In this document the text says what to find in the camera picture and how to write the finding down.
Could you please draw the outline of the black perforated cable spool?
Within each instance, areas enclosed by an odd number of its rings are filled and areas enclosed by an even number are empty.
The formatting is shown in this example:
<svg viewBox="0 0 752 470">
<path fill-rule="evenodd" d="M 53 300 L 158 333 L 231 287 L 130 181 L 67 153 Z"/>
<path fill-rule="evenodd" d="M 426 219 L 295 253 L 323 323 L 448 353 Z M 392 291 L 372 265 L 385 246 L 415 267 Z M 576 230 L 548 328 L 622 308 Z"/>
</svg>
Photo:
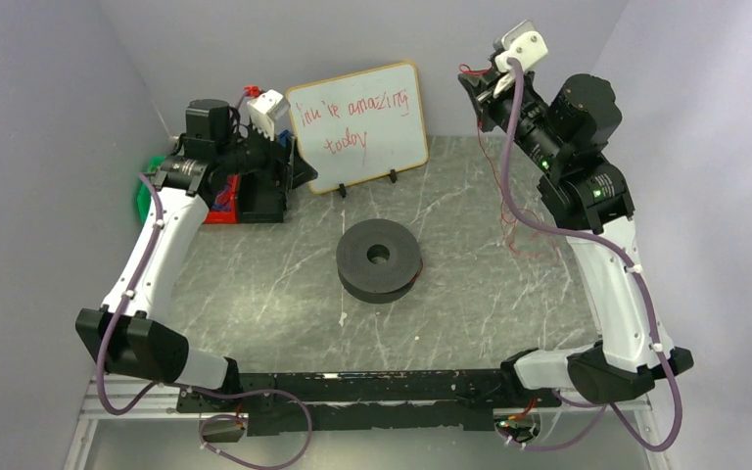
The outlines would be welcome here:
<svg viewBox="0 0 752 470">
<path fill-rule="evenodd" d="M 408 228 L 371 218 L 341 236 L 336 264 L 341 284 L 350 295 L 380 305 L 395 302 L 411 290 L 422 272 L 423 258 Z"/>
</svg>

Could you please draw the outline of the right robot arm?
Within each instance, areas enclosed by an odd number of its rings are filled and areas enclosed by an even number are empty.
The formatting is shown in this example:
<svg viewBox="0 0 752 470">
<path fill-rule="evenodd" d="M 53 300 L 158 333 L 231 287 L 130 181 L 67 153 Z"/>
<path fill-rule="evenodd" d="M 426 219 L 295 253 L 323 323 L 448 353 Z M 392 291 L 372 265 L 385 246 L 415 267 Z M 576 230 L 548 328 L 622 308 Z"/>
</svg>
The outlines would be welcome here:
<svg viewBox="0 0 752 470">
<path fill-rule="evenodd" d="M 545 101 L 527 73 L 521 85 L 494 95 L 499 75 L 458 76 L 483 132 L 515 128 L 507 147 L 540 170 L 538 189 L 552 217 L 546 231 L 572 248 L 599 339 L 576 349 L 520 352 L 503 368 L 524 390 L 571 390 L 594 404 L 636 399 L 658 381 L 674 385 L 693 365 L 657 319 L 641 276 L 635 206 L 622 172 L 603 151 L 622 120 L 610 83 L 578 73 Z"/>
</svg>

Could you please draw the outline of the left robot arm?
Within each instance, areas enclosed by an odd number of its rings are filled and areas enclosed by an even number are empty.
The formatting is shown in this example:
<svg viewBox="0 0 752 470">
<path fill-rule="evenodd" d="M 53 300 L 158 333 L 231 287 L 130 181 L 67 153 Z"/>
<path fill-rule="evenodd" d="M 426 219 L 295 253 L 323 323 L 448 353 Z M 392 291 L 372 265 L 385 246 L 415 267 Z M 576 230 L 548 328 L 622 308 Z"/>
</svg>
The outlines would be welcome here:
<svg viewBox="0 0 752 470">
<path fill-rule="evenodd" d="M 274 90 L 236 106 L 218 99 L 188 105 L 175 150 L 142 177 L 151 204 L 125 268 L 99 307 L 82 309 L 75 321 L 98 387 L 116 374 L 240 393 L 235 360 L 193 348 L 160 317 L 193 238 L 230 180 L 237 181 L 236 218 L 252 224 L 283 222 L 289 192 L 316 178 L 294 138 L 276 127 L 289 108 Z"/>
</svg>

